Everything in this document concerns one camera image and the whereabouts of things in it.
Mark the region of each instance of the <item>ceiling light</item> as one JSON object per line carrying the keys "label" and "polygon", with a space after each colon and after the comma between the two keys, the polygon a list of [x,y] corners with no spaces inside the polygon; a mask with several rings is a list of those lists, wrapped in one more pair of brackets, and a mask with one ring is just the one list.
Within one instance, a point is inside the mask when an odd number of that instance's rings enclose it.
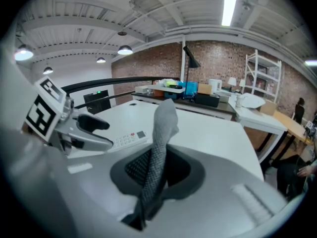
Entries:
{"label": "ceiling light", "polygon": [[308,66],[317,66],[317,60],[307,60],[305,64]]}
{"label": "ceiling light", "polygon": [[97,63],[104,63],[106,60],[104,58],[98,58]]}
{"label": "ceiling light", "polygon": [[21,45],[17,49],[17,51],[14,53],[14,59],[16,61],[27,60],[27,59],[30,59],[32,56],[33,56],[33,52],[25,44]]}
{"label": "ceiling light", "polygon": [[128,45],[123,45],[118,50],[119,55],[130,55],[132,53],[133,53],[132,48]]}
{"label": "ceiling light", "polygon": [[43,74],[46,75],[46,74],[50,74],[53,72],[53,69],[49,66],[47,66],[44,71],[43,71]]}
{"label": "ceiling light", "polygon": [[236,0],[224,0],[222,25],[230,26]]}

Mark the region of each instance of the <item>person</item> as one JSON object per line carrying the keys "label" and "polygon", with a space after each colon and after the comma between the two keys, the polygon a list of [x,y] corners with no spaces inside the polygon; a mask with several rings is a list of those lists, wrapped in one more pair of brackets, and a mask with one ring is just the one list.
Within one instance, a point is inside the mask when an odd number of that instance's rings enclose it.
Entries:
{"label": "person", "polygon": [[302,192],[307,192],[317,174],[317,137],[314,137],[314,159],[308,165],[298,155],[278,163],[277,189],[289,200]]}
{"label": "person", "polygon": [[299,101],[297,102],[296,106],[295,106],[295,115],[294,115],[294,120],[301,124],[302,123],[302,119],[303,119],[303,116],[304,116],[304,112],[305,112],[305,109],[304,109],[304,104],[305,104],[305,101],[303,98],[299,98]]}

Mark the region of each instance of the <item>black box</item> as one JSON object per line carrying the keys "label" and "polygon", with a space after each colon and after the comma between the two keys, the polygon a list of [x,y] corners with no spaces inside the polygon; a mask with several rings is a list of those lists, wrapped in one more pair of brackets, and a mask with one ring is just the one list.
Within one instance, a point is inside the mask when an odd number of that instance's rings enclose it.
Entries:
{"label": "black box", "polygon": [[195,103],[216,108],[218,107],[219,100],[219,95],[207,95],[198,93],[195,98]]}

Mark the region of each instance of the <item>sticker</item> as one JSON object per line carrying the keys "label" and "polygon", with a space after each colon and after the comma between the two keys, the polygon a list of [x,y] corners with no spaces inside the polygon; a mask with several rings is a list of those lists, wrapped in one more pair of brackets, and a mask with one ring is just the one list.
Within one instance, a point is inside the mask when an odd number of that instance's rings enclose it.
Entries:
{"label": "sticker", "polygon": [[49,78],[44,80],[40,86],[49,94],[51,95],[55,100],[57,100],[59,103],[62,103],[63,100],[63,93],[50,81]]}
{"label": "sticker", "polygon": [[38,95],[26,120],[33,129],[37,130],[43,136],[43,138],[46,138],[47,132],[55,116],[56,113],[45,103],[40,95]]}

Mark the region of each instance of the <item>white desk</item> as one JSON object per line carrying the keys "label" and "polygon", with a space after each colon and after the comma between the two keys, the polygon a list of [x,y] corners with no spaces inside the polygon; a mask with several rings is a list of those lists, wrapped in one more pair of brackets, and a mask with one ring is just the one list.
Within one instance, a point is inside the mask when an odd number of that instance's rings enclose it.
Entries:
{"label": "white desk", "polygon": [[232,106],[232,108],[236,111],[236,120],[243,127],[258,129],[275,135],[273,140],[271,141],[271,144],[260,152],[259,162],[261,163],[273,150],[275,145],[282,137],[283,133],[287,131],[287,128],[273,116],[269,116],[257,110],[251,110],[244,107],[236,108],[235,102],[229,103]]}
{"label": "white desk", "polygon": [[[123,134],[143,130],[152,142],[154,111],[158,106],[130,101],[108,109],[97,116],[110,124],[105,131],[95,134],[115,139]],[[184,110],[176,110],[179,132],[171,138],[172,146],[184,146],[206,154],[231,160],[264,180],[256,153],[240,124]]]}

